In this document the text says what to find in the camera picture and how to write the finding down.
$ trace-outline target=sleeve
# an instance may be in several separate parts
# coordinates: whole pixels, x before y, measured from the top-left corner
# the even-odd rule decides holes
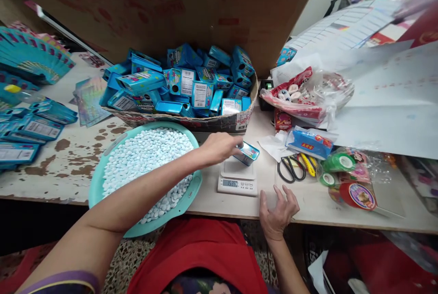
[[[47,277],[19,294],[98,294],[97,278],[86,271],[66,271]]]

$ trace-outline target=cardboard wall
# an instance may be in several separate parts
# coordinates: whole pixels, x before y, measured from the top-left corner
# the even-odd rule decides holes
[[[307,0],[34,0],[118,63],[128,48],[154,57],[183,42],[241,45],[266,78]]]

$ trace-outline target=hand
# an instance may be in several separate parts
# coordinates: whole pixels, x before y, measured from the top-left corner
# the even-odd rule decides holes
[[[242,136],[231,136],[224,132],[210,134],[204,144],[199,148],[202,166],[208,167],[219,164],[230,156],[241,155],[242,152],[236,146],[242,143]]]
[[[283,185],[287,200],[284,199],[283,193],[275,185],[274,190],[278,200],[273,211],[268,210],[266,193],[263,190],[260,192],[260,223],[268,242],[282,241],[284,228],[286,228],[291,218],[300,210],[297,198],[292,190]]]

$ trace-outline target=plastic bottle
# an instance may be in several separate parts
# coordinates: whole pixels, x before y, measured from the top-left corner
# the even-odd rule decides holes
[[[14,93],[15,97],[21,102],[33,104],[34,102],[44,101],[46,97],[41,93],[32,90],[25,90],[16,85],[5,86],[5,91]]]

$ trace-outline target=white candy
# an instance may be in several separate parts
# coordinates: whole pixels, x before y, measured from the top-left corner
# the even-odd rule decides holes
[[[190,139],[179,131],[164,127],[141,131],[109,154],[103,176],[104,198],[137,177],[181,157],[190,150],[193,150]],[[193,176],[189,175],[182,179],[139,223],[156,220],[175,208],[187,191],[192,178]]]

